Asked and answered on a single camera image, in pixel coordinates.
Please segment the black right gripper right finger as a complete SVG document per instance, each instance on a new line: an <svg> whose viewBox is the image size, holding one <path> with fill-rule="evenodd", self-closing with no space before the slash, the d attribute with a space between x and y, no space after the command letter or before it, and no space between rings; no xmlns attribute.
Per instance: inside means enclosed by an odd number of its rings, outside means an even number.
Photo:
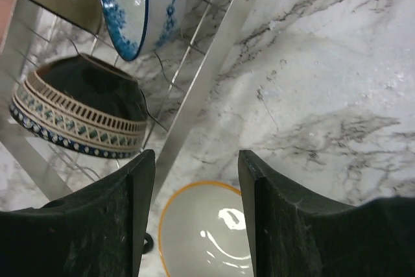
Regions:
<svg viewBox="0 0 415 277"><path fill-rule="evenodd" d="M241 150L238 175L255 276L413 276L414 199L329 199Z"/></svg>

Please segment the dark patterned cream-inside bowl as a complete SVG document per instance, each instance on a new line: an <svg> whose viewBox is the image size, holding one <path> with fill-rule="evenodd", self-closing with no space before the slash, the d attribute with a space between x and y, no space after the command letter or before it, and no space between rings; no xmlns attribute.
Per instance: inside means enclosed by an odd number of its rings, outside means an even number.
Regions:
<svg viewBox="0 0 415 277"><path fill-rule="evenodd" d="M13 91L9 111L41 139L113 159L139 152L148 119L137 79L84 53L30 72Z"/></svg>

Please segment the blue and white bowl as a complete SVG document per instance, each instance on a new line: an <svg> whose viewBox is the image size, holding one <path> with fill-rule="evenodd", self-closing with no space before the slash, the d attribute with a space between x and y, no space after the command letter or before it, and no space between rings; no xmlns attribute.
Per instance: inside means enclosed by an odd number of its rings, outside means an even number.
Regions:
<svg viewBox="0 0 415 277"><path fill-rule="evenodd" d="M127 62L171 40L190 4L191 0L101 0L110 40Z"/></svg>

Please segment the beige speckled bowl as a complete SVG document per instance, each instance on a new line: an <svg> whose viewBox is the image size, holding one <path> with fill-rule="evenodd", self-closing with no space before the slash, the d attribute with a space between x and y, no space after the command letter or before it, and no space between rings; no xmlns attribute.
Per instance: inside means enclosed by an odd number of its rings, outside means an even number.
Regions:
<svg viewBox="0 0 415 277"><path fill-rule="evenodd" d="M253 276L241 192L199 181L166 203L158 248L167 276Z"/></svg>

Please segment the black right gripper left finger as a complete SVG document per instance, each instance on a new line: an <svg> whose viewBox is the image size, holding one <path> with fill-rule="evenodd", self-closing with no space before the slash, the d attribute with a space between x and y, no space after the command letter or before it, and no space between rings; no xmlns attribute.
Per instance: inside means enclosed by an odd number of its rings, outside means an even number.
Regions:
<svg viewBox="0 0 415 277"><path fill-rule="evenodd" d="M137 276L155 177L146 150L41 208L1 213L2 276Z"/></svg>

